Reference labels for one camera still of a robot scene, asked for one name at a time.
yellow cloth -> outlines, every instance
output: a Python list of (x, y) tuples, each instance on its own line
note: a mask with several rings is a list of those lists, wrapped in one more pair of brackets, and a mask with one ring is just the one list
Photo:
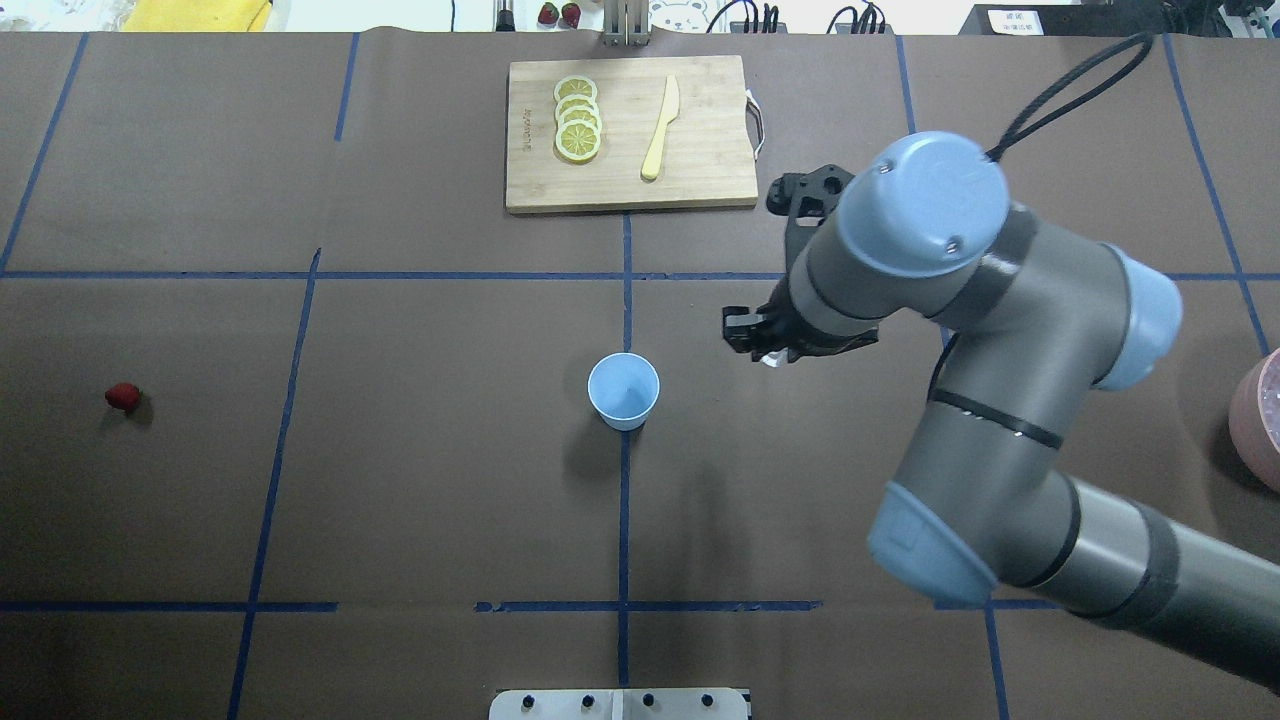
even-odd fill
[(257, 32), (271, 14), (268, 0), (138, 0), (125, 32)]

cutting board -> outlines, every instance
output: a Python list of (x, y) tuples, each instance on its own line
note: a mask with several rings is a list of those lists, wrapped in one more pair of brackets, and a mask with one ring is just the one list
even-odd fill
[[(599, 88), (604, 143), (575, 165), (556, 152), (556, 83), (586, 76)], [(640, 179), (667, 76), (680, 117), (667, 128), (662, 174)], [(512, 63), (507, 88), (507, 210), (573, 213), (751, 206), (759, 193), (746, 135), (742, 58), (623, 58)]]

red strawberry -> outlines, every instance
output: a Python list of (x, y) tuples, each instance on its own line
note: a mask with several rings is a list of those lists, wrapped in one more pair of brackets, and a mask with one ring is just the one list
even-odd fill
[(577, 6), (577, 3), (568, 3), (561, 8), (561, 17), (564, 19), (564, 24), (576, 29), (577, 20), (582, 19), (582, 9)]
[(538, 13), (538, 23), (544, 26), (553, 26), (556, 20), (559, 19), (559, 10), (556, 5), (550, 3), (543, 3), (543, 9)]
[(132, 383), (120, 383), (106, 391), (106, 404), (128, 415), (142, 404), (142, 391)]

lemon slice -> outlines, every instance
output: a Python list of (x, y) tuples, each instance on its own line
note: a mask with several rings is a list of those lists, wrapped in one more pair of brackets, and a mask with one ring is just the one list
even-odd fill
[(575, 105), (556, 120), (556, 127), (564, 127), (573, 120), (586, 120), (595, 126), (595, 129), (600, 129), (604, 124), (600, 122), (600, 113), (589, 105)]
[(603, 133), (589, 120), (570, 120), (556, 131), (556, 151), (570, 163), (586, 163), (600, 151)]
[(566, 95), (559, 102), (556, 104), (556, 117), (559, 118), (564, 114), (564, 110), (568, 110), (570, 108), (590, 108), (596, 113), (600, 111), (600, 109), (595, 106), (595, 100), (591, 100), (586, 95)]
[(557, 102), (568, 97), (570, 95), (585, 95), (591, 100), (595, 100), (596, 97), (600, 96), (600, 90), (595, 87), (595, 83), (591, 82), (591, 78), (589, 77), (568, 76), (567, 78), (563, 78), (562, 81), (556, 83), (554, 95)]

yellow knife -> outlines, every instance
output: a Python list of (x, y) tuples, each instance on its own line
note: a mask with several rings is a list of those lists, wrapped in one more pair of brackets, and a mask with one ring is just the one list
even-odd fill
[(645, 152), (640, 165), (640, 177), (653, 182), (662, 172), (662, 150), (667, 145), (667, 126), (680, 114), (680, 86), (676, 76), (667, 76), (667, 90), (662, 94), (662, 110), (658, 110), (658, 127), (653, 131), (649, 152)]

